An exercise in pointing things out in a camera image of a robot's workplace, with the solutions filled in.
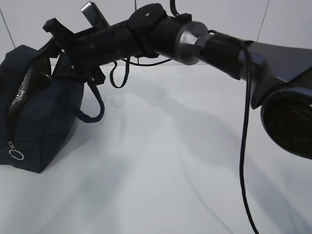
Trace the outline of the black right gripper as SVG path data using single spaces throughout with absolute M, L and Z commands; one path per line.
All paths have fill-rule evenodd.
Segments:
M 56 18 L 52 18 L 44 24 L 43 30 L 53 35 L 57 46 L 65 52 L 78 72 L 92 78 L 96 85 L 105 82 L 106 76 L 100 69 L 100 57 L 95 51 L 95 28 L 73 33 Z

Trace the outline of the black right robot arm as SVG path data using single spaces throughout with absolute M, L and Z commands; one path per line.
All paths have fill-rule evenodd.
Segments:
M 171 15 L 159 3 L 145 5 L 125 21 L 109 25 L 95 3 L 82 13 L 91 28 L 74 33 L 57 19 L 44 31 L 52 35 L 57 52 L 64 52 L 83 81 L 100 85 L 100 67 L 131 57 L 164 56 L 184 65 L 199 61 L 247 85 L 247 104 L 260 108 L 268 136 L 283 150 L 312 157 L 312 51 L 242 40 L 210 30 L 190 14 Z

